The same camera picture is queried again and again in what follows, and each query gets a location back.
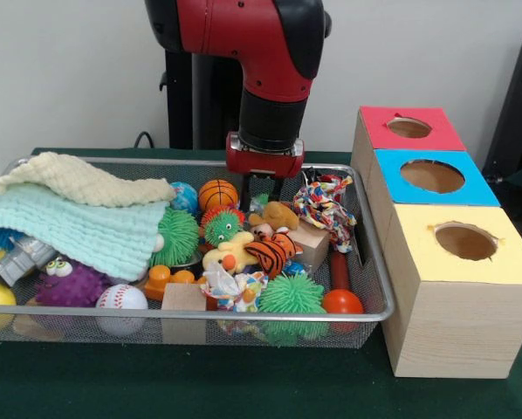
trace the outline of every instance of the circular opening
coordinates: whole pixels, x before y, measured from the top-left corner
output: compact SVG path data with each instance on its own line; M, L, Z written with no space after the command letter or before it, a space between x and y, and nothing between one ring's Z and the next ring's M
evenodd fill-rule
M453 166L433 160L414 160L401 167L401 176L410 184L447 194L459 190L464 185L464 176Z
M436 228L437 242L463 259L481 260L496 253L498 240L475 225L446 223Z
M432 127L426 122L400 116L390 120L387 127L395 134L405 138L424 138L432 131Z

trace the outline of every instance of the mesh tray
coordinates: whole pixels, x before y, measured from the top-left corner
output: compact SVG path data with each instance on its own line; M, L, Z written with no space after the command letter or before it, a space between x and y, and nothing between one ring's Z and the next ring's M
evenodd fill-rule
M123 179L166 178L187 182L199 189L211 179L226 179L239 185L241 178L226 170L223 161L170 161L111 158L85 158L92 165ZM25 159L13 162L11 170ZM2 320L13 319L0 330L0 340L56 340L63 342L167 343L203 345L277 345L289 347L361 347L378 321L394 309L387 269L377 242L374 223L360 176L348 166L313 164L321 173L351 175L343 204L358 221L354 229L354 250L347 255L350 285L362 301L364 314L281 314L184 312L160 310L149 301L148 310L115 310L23 306L35 295L37 275L18 280L13 288L18 306L0 306ZM282 200L291 201L303 182L302 174L285 181ZM269 192L272 180L251 180L251 195ZM313 279L330 290L326 261ZM38 335L26 336L27 326L39 325ZM138 332L127 336L105 333L100 325Z

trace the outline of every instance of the wooden cube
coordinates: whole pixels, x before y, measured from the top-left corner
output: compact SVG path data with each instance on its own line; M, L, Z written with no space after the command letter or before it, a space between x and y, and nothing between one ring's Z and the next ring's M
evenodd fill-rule
M375 164L375 149L464 151L466 148L440 108L362 106L350 165L358 170L365 185Z
M393 203L499 206L465 152L375 150L374 158L366 188L381 246Z
M207 299L197 284L166 284L162 310L207 310ZM176 345L204 345L206 320L162 319L162 341Z
M313 271L325 260L329 252L329 232L300 220L297 230L290 230L288 237L302 246L304 253L295 257L301 264L310 265Z
M502 209L395 204L384 256L396 376L509 374L522 344L522 239Z

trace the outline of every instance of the mini basketball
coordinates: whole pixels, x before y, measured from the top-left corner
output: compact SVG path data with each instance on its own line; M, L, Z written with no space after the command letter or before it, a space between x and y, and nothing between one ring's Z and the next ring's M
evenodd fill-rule
M174 210L185 210L189 214L195 215L199 210L197 201L197 191L188 183L170 183L175 190L175 198L170 202L170 207Z
M236 205L237 190L228 181L208 181L199 189L199 206L208 211L217 205Z

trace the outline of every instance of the blue ball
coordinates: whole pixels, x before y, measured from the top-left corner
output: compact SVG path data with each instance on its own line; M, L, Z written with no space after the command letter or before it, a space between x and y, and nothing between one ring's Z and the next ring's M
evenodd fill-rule
M186 210L189 214L195 215L199 210L199 199L197 191L188 183L172 182L176 196L170 202L170 207L174 210Z

